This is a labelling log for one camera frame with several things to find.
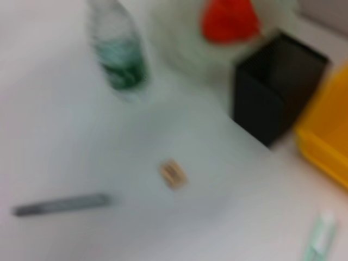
plush toy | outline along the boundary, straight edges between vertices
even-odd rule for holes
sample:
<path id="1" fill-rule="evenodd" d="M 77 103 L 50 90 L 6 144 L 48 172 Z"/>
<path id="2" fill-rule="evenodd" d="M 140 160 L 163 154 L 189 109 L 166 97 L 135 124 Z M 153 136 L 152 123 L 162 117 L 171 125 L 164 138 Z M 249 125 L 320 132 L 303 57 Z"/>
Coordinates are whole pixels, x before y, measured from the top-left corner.
<path id="1" fill-rule="evenodd" d="M 245 41 L 260 31 L 250 0 L 210 0 L 201 26 L 203 36 L 217 44 Z"/>

white surface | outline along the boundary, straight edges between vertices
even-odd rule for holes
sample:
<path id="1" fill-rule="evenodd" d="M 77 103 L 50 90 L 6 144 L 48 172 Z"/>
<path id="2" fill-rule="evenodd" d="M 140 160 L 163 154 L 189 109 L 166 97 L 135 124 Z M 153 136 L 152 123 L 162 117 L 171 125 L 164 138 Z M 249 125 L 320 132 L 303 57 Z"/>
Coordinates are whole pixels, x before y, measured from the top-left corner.
<path id="1" fill-rule="evenodd" d="M 144 1 L 126 6 L 143 29 Z M 341 221 L 330 260 L 346 259 L 347 193 L 291 140 L 268 151 L 214 89 L 168 68 L 149 46 L 152 96 L 119 101 L 84 35 L 80 0 L 0 2 L 0 259 L 301 260 L 318 209 Z M 301 22 L 299 36 L 340 63 L 348 44 Z M 169 190 L 175 158 L 189 184 Z M 107 192 L 109 209 L 17 219 L 26 202 Z"/>

